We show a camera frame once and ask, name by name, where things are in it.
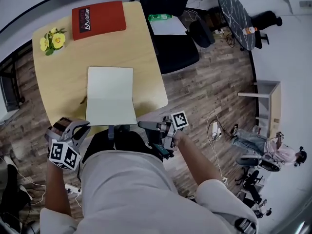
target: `blue jeans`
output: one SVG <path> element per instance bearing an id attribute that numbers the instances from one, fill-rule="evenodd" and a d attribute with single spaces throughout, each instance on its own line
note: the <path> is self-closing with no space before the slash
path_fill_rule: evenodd
<path id="1" fill-rule="evenodd" d="M 243 129 L 238 128 L 234 133 L 234 138 L 231 140 L 231 144 L 242 147 L 247 150 L 256 151 L 259 155 L 264 154 L 264 145 L 267 138 L 254 133 L 249 133 Z"/>

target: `marble tabletop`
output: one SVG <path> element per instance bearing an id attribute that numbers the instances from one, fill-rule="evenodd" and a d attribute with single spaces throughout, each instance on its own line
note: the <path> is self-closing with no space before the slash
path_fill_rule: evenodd
<path id="1" fill-rule="evenodd" d="M 221 11 L 232 34 L 242 47 L 253 50 L 254 34 L 244 35 L 242 29 L 252 27 L 251 18 L 239 0 L 218 0 Z"/>

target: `paper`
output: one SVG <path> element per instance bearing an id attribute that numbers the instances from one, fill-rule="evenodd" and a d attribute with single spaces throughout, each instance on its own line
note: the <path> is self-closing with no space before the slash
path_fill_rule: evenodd
<path id="1" fill-rule="evenodd" d="M 186 35 L 186 28 L 177 17 L 150 22 L 154 35 Z"/>
<path id="2" fill-rule="evenodd" d="M 136 124 L 132 68 L 89 67 L 86 120 L 91 126 Z"/>

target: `red book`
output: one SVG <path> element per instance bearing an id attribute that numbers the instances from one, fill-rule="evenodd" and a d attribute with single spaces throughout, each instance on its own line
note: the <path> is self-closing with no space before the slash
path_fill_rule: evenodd
<path id="1" fill-rule="evenodd" d="M 102 2 L 73 9 L 73 38 L 79 40 L 126 29 L 122 1 Z"/>

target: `green bottle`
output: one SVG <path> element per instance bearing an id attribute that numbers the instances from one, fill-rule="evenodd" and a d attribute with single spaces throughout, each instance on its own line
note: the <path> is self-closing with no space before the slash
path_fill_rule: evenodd
<path id="1" fill-rule="evenodd" d="M 168 14 L 155 14 L 155 15 L 149 15 L 148 16 L 148 21 L 167 20 L 169 18 L 172 18 L 172 15 L 168 15 Z"/>

